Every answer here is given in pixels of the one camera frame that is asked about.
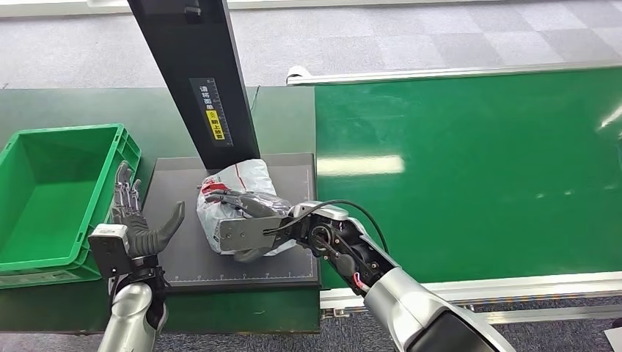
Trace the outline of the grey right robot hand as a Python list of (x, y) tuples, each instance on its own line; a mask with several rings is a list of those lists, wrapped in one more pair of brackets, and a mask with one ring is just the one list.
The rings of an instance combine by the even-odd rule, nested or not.
[(197, 212), (210, 246), (239, 263), (272, 257), (296, 247), (286, 235), (265, 234), (281, 226), (292, 205), (276, 195), (217, 189), (198, 199)]

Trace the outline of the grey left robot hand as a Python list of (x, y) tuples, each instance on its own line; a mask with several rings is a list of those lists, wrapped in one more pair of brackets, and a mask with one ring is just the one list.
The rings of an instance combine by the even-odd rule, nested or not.
[(180, 228), (186, 214), (186, 203), (179, 201), (173, 208), (169, 220), (157, 230), (149, 228), (142, 214), (139, 198), (139, 178), (131, 182), (132, 170), (127, 161), (117, 168), (113, 190), (111, 217), (114, 224), (125, 225), (128, 239), (128, 255), (131, 258), (157, 255), (168, 246)]

